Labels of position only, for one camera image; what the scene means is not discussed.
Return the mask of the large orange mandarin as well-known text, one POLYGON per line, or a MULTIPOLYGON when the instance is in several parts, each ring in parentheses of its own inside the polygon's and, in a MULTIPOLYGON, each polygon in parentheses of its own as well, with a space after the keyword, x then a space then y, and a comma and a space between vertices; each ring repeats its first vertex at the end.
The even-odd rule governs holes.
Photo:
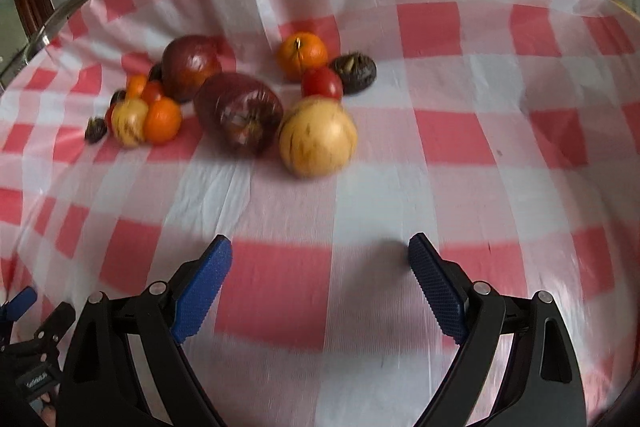
POLYGON ((311 32, 296 32, 286 37, 279 46, 276 60, 285 78, 300 81, 307 70, 329 63, 329 52, 324 42, 311 32))

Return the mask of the large dark red apple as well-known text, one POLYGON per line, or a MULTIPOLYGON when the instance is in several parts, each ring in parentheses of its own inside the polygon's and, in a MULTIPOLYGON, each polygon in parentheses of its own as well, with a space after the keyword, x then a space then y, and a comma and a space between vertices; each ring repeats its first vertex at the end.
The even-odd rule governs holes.
POLYGON ((268 150, 284 115, 280 98, 265 83, 240 72, 208 77, 193 106, 206 133, 252 155, 268 150))

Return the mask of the large yellow striped melon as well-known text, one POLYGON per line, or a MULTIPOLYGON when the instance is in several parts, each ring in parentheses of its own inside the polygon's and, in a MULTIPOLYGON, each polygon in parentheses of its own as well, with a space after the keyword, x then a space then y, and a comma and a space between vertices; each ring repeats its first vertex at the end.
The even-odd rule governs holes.
POLYGON ((356 152, 358 131, 341 102, 311 96, 285 113, 277 143, 286 169, 299 178, 320 178, 348 165, 356 152))

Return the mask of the small dark fruit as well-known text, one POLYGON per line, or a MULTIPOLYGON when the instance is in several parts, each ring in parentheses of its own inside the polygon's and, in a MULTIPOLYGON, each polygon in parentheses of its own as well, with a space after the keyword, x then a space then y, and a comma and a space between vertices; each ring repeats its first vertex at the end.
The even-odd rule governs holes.
POLYGON ((84 140, 89 144, 99 143, 107 135, 107 124, 102 117, 92 117, 87 122, 84 140))

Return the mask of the dark brown mangosteen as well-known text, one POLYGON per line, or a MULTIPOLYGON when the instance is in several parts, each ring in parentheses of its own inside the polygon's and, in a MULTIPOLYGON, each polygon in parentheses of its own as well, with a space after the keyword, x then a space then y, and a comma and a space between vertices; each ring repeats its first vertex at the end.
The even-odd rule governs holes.
POLYGON ((330 63, 330 69, 341 79, 344 95, 353 95, 368 89, 378 77, 375 61, 360 52, 334 58, 330 63))

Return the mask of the small yellow striped melon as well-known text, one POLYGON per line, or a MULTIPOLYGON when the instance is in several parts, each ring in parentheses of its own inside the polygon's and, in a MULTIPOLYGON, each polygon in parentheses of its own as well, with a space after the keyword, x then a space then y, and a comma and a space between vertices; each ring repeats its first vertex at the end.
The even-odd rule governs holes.
POLYGON ((149 105, 140 98, 118 102, 111 116, 115 139, 126 148, 135 148, 144 142, 143 127, 149 105))

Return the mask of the small orange fruit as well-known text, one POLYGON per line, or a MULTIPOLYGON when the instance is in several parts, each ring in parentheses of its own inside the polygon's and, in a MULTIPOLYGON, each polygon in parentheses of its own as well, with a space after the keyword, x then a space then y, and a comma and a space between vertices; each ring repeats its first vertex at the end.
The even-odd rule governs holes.
POLYGON ((140 98, 147 83, 148 77, 145 75, 128 76, 126 82, 126 99, 140 98))

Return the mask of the steel cooking pot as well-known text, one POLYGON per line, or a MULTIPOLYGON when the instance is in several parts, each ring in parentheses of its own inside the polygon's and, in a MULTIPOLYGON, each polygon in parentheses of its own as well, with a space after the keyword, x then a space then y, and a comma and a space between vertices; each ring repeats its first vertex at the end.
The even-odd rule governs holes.
POLYGON ((35 35, 29 38, 28 43, 18 52, 9 64, 1 69, 2 89, 6 89, 11 81, 22 69, 60 32, 68 19, 77 12, 88 0, 66 0, 36 31, 35 35))

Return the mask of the small orange mandarin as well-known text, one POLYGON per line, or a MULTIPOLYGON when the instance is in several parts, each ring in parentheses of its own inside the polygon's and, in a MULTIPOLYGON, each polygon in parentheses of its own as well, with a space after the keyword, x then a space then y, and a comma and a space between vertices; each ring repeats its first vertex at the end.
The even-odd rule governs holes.
POLYGON ((143 123, 146 143, 164 145, 175 139, 182 124, 180 105, 172 98, 160 98, 149 107, 143 123))

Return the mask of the small red tomato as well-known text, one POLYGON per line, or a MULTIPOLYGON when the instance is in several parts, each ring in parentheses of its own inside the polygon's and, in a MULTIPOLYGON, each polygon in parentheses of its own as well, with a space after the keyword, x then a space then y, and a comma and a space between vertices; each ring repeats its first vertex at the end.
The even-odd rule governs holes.
POLYGON ((149 80, 140 94, 143 102, 152 106, 155 102, 160 101, 164 97, 162 84, 157 80, 149 80))

